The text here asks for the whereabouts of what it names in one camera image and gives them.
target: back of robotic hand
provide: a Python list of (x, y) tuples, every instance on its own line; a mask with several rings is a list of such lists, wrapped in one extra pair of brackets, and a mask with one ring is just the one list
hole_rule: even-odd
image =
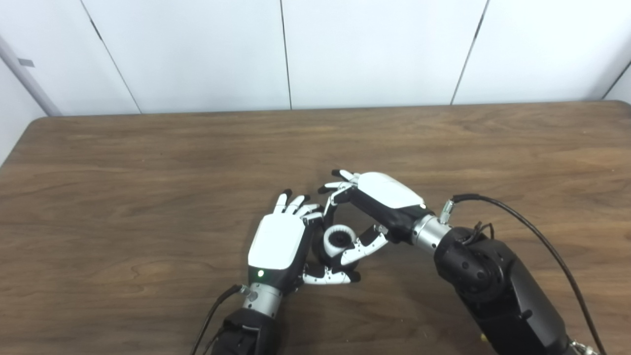
[[(574, 278), (558, 253), (525, 218), (497, 200), (480, 195), (459, 195), (449, 200), (440, 218), (425, 206), (422, 197), (388, 175), (334, 170), (343, 181), (327, 183), (319, 193), (331, 192), (324, 209), (325, 238), (316, 248), (321, 261), (333, 267), (352, 265), (388, 241), (405, 242), (433, 257), (438, 275), (452, 284), (489, 343), (500, 355), (594, 354), (590, 347), (571, 341), (563, 319), (522, 261), (503, 242), (494, 238), (490, 224), (475, 228), (451, 227), (449, 216), (455, 203), (483, 200), (502, 207), (526, 224), (550, 249), (577, 293), (594, 339), (602, 343)], [(333, 215), (341, 203), (351, 203), (381, 226), (367, 230), (368, 237), (353, 243), (338, 243)], [(490, 227), (488, 238), (483, 231)]]
[(274, 355), (280, 334), (275, 321), (283, 297), (302, 284), (347, 284), (359, 280), (359, 274), (332, 270), (324, 265), (308, 265), (311, 237), (322, 226), (322, 208), (304, 204), (308, 195), (289, 202), (291, 190), (279, 197), (271, 214), (263, 217), (248, 254), (248, 283), (234, 285), (211, 308), (191, 350), (197, 353), (217, 306), (232, 294), (242, 293), (241, 309), (228, 315), (203, 354), (212, 347), (213, 355)]

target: black wire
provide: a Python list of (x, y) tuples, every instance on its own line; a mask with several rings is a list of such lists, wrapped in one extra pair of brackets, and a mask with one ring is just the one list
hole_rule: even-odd
[(213, 343), (215, 343), (215, 341), (217, 340), (217, 338), (219, 337), (219, 335), (221, 334), (221, 331), (223, 329), (219, 329), (217, 330), (217, 333), (213, 336), (212, 339), (210, 339), (208, 341), (208, 343), (206, 344), (206, 347), (204, 348), (204, 351), (201, 353), (201, 355), (206, 355), (206, 353), (208, 352), (208, 350), (210, 350), (210, 347), (213, 345)]
[(482, 235), (482, 232), (484, 232), (486, 228), (489, 228), (489, 230), (491, 231), (491, 235), (490, 235), (491, 239), (495, 239), (495, 228), (493, 228), (493, 224), (487, 223), (485, 225), (482, 225), (482, 222), (478, 222), (473, 228), (473, 235), (471, 239), (467, 240), (466, 243), (463, 243), (463, 244), (466, 245), (466, 244), (472, 244), (472, 243), (477, 242), (480, 236)]
[(559, 264), (559, 266), (561, 266), (563, 273), (567, 277), (567, 280), (570, 282), (570, 286), (572, 286), (572, 290), (574, 291), (574, 294), (576, 295), (576, 300), (579, 302), (579, 306), (581, 306), (581, 311), (583, 312), (583, 315), (585, 316), (585, 321), (587, 322), (589, 331), (591, 332), (592, 337), (594, 337), (594, 341), (596, 342), (598, 351), (600, 352), (601, 355), (607, 355), (607, 353), (604, 350), (603, 342), (601, 342), (600, 336), (598, 335), (598, 331), (596, 330), (596, 326), (594, 325), (594, 321), (592, 320), (591, 315), (589, 314), (589, 310), (587, 309), (587, 304), (585, 303), (585, 299), (583, 298), (581, 290), (579, 289), (579, 285), (576, 283), (576, 280), (574, 279), (572, 272), (570, 272), (570, 269), (567, 267), (567, 265), (565, 264), (561, 256), (558, 254), (558, 252), (554, 248), (554, 246), (550, 244), (550, 242), (543, 235), (543, 233), (539, 232), (539, 229), (537, 229), (532, 223), (530, 223), (524, 216), (522, 216), (521, 214), (519, 214), (517, 211), (513, 210), (512, 208), (508, 207), (503, 202), (498, 201), (494, 198), (481, 196), (477, 194), (454, 195), (452, 197), (452, 201), (454, 202), (454, 204), (458, 202), (462, 202), (462, 201), (475, 201), (475, 200), (488, 202), (505, 210), (506, 212), (511, 214), (513, 217), (515, 217), (517, 220), (522, 222), (526, 227), (528, 227), (528, 229), (530, 229), (534, 233), (534, 235), (536, 235), (537, 238), (539, 238), (539, 240), (543, 243), (543, 245), (545, 245), (546, 248), (548, 248), (552, 256), (554, 256), (554, 259)]
[(217, 307), (219, 307), (219, 305), (222, 302), (224, 302), (226, 300), (226, 298), (232, 296), (235, 293), (238, 293), (239, 291), (241, 291), (241, 285), (233, 285), (231, 288), (227, 289), (224, 293), (222, 293), (219, 297), (217, 297), (217, 300), (215, 301), (213, 306), (208, 311), (208, 315), (206, 315), (206, 320), (204, 321), (204, 325), (202, 325), (201, 330), (199, 331), (199, 334), (197, 336), (197, 339), (195, 340), (195, 344), (193, 344), (193, 348), (191, 349), (191, 355), (195, 355), (195, 352), (197, 352), (199, 344), (201, 343), (201, 340), (204, 337), (204, 334), (206, 333), (206, 329), (208, 328), (208, 325), (210, 324), (210, 320), (212, 319), (213, 314), (215, 314), (215, 311), (217, 310)]

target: robotic hand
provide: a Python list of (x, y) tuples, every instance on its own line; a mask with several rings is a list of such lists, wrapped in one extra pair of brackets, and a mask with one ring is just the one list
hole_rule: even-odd
[[(382, 230), (384, 239), (403, 241), (432, 256), (438, 275), (454, 286), (498, 354), (575, 354), (576, 345), (568, 338), (561, 316), (520, 259), (494, 239), (493, 230), (488, 238), (480, 224), (474, 229), (451, 227), (447, 220), (452, 200), (438, 218), (422, 197), (388, 175), (345, 170), (334, 170), (332, 175), (344, 181), (327, 183), (318, 191), (333, 192), (324, 209), (324, 225), (333, 223), (340, 203), (350, 202), (383, 225), (373, 229)], [(385, 245), (357, 241), (340, 251), (326, 243), (331, 241), (323, 239), (319, 248), (326, 254), (323, 258), (339, 264), (346, 262), (345, 253), (356, 254), (357, 249), (371, 253)]]
[[(318, 204), (303, 205), (308, 195), (287, 204), (291, 190), (285, 190), (271, 214), (261, 220), (248, 254), (250, 287), (234, 286), (221, 295), (218, 303), (236, 292), (245, 294), (243, 307), (228, 315), (206, 351), (214, 343), (215, 355), (276, 354), (280, 336), (275, 317), (283, 296), (302, 284), (345, 284), (358, 280), (357, 273), (335, 270), (324, 265), (306, 264), (311, 237), (322, 224)], [(198, 336), (191, 354), (197, 351), (201, 337), (218, 306), (215, 304)]]

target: white wall panel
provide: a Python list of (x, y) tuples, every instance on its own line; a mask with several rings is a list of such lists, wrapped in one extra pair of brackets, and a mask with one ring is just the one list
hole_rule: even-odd
[(631, 69), (627, 68), (605, 99), (621, 100), (631, 104)]
[(0, 165), (28, 124), (42, 116), (42, 108), (0, 59)]
[(0, 37), (61, 114), (138, 113), (80, 0), (1, 0)]
[(455, 104), (601, 99), (631, 59), (631, 1), (491, 0)]
[(284, 0), (294, 108), (449, 104), (484, 0)]
[(288, 109), (278, 0), (86, 0), (143, 112)]

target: wood grain surface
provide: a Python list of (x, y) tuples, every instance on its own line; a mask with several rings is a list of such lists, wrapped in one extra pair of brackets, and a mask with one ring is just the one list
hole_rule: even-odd
[[(187, 354), (215, 297), (246, 281), (278, 193), (315, 194), (343, 168), (390, 174), (435, 210), (454, 193), (508, 203), (565, 258), (609, 355), (631, 354), (630, 163), (620, 102), (39, 119), (0, 169), (0, 353)], [(593, 345), (538, 240), (482, 203), (452, 224), (479, 220)], [(338, 222), (372, 223), (352, 206)], [(283, 354), (493, 354), (420, 250), (389, 245), (358, 270), (284, 300)]]

